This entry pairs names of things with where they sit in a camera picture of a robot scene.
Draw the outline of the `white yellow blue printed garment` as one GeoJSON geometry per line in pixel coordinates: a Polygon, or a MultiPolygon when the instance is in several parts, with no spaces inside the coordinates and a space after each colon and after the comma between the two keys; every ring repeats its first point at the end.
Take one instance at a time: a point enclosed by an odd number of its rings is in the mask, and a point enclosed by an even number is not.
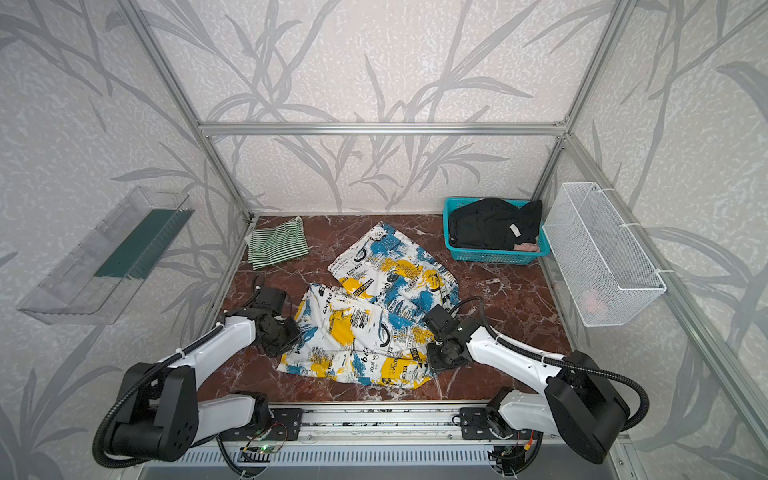
{"type": "Polygon", "coordinates": [[[295,321],[298,343],[280,372],[340,383],[418,389],[433,377],[425,323],[459,301],[459,283],[428,251],[379,222],[328,267],[337,285],[311,284],[295,321]]]}

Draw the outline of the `green white striped shirt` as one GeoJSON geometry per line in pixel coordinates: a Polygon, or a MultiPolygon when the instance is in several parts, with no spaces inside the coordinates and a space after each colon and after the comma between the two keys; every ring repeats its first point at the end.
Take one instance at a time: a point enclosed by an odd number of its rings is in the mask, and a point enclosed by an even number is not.
{"type": "Polygon", "coordinates": [[[248,262],[254,270],[308,254],[304,222],[299,216],[274,227],[255,229],[248,242],[248,262]]]}

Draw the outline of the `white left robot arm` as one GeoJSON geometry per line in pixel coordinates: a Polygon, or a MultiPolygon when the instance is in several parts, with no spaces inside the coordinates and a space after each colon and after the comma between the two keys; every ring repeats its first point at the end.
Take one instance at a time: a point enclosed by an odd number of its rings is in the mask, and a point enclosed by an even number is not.
{"type": "Polygon", "coordinates": [[[192,344],[155,363],[137,363],[126,371],[113,406],[97,427],[94,460],[121,469],[148,461],[174,462],[222,433],[240,430],[255,438],[294,439],[289,424],[276,422],[265,395],[235,393],[201,401],[198,390],[239,351],[252,344],[279,358],[299,340],[291,318],[245,309],[224,314],[215,327],[192,344]]]}

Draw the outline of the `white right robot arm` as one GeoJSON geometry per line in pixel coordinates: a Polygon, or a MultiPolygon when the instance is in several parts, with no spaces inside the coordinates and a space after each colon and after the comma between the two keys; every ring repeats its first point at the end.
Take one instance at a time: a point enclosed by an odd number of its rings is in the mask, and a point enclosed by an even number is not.
{"type": "Polygon", "coordinates": [[[647,413],[648,398],[632,379],[599,368],[591,357],[536,350],[472,320],[429,326],[431,369],[491,366],[531,388],[503,387],[485,406],[490,433],[507,439],[527,431],[559,436],[581,458],[601,464],[619,434],[647,413]]]}

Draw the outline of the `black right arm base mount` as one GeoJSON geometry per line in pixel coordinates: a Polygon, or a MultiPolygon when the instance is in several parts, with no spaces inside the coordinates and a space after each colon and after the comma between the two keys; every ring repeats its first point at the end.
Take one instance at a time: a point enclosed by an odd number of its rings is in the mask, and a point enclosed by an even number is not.
{"type": "Polygon", "coordinates": [[[502,401],[509,393],[517,393],[511,387],[501,388],[497,394],[482,407],[462,407],[459,409],[459,426],[463,440],[522,440],[534,438],[530,429],[513,429],[501,416],[502,401]]]}

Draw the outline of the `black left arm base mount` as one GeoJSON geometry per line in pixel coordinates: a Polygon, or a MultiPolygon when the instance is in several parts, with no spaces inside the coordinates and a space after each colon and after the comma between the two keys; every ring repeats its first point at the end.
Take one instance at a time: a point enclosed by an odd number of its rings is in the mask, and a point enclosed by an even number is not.
{"type": "Polygon", "coordinates": [[[262,393],[250,394],[255,400],[251,420],[242,427],[230,430],[230,440],[238,441],[297,441],[304,410],[301,408],[273,408],[267,396],[262,393]]]}

